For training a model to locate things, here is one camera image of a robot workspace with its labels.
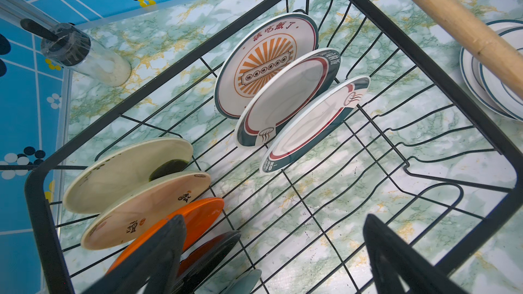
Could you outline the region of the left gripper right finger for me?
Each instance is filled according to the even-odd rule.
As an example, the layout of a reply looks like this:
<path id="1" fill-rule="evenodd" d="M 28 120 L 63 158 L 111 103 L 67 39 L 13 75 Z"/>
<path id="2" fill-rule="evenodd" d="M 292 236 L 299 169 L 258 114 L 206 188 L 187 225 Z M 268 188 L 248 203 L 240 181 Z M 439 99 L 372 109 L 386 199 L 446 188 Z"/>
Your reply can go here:
<path id="1" fill-rule="evenodd" d="M 464 293 L 457 284 L 430 265 L 378 217 L 366 217 L 363 235 L 378 293 Z"/>

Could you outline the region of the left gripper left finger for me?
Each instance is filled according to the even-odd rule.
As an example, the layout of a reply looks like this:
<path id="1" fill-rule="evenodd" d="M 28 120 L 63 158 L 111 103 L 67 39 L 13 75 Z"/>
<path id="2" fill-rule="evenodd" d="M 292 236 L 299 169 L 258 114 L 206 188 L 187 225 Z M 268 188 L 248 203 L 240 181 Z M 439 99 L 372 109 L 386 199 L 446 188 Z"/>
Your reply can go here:
<path id="1" fill-rule="evenodd" d="M 178 231 L 185 230 L 183 216 L 176 215 L 86 293 L 136 293 L 153 273 L 156 263 L 174 247 Z"/>

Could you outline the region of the black wire dish rack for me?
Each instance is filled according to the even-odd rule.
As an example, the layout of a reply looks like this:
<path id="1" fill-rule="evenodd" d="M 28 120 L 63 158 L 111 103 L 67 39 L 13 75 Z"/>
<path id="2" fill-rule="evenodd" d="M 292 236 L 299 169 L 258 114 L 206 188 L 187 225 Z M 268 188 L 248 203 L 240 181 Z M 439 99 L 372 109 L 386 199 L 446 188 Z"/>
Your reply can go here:
<path id="1" fill-rule="evenodd" d="M 25 187 L 45 292 L 83 292 L 119 249 L 82 249 L 95 215 L 66 212 L 62 190 L 47 200 L 44 177 L 72 178 L 119 147 L 170 135 L 193 143 L 190 166 L 212 176 L 206 194 L 225 197 L 206 236 L 242 231 L 200 293 L 255 268 L 263 272 L 255 293 L 375 293 L 369 214 L 466 292 L 521 293 L 522 124 L 506 128 L 457 83 L 457 50 L 464 36 L 479 39 L 480 19 L 451 1 L 191 0 L 88 27 L 103 43 L 129 46 L 138 73 L 168 47 L 177 55 L 114 100 L 95 99 L 93 82 L 74 79 L 68 141 Z M 211 87 L 227 48 L 294 9 L 317 22 L 322 44 L 343 51 L 343 77 L 370 77 L 370 94 L 317 148 L 264 175 L 262 150 L 235 147 Z"/>

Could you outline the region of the white plate teal flower emblem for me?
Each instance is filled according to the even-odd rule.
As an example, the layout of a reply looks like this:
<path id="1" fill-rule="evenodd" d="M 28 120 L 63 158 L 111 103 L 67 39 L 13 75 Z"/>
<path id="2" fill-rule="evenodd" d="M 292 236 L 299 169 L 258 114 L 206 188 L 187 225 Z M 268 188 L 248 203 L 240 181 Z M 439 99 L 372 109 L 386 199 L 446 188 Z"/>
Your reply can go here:
<path id="1" fill-rule="evenodd" d="M 519 20 L 493 20 L 486 23 L 493 31 L 500 33 L 509 29 L 522 26 L 522 21 Z M 480 62 L 465 48 L 460 50 L 460 71 L 465 81 L 467 88 L 472 94 L 493 112 L 515 121 L 516 119 L 510 114 L 506 113 L 500 106 L 498 106 L 487 94 L 485 87 L 480 77 Z"/>

